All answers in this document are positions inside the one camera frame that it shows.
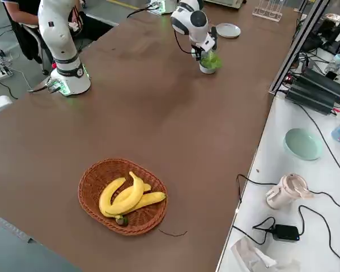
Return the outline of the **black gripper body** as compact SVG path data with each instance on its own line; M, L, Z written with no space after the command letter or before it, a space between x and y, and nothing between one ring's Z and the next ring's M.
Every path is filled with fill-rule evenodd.
M200 61L202 56L205 54L205 51L202 48L199 48L195 45L191 45L191 56L196 60Z

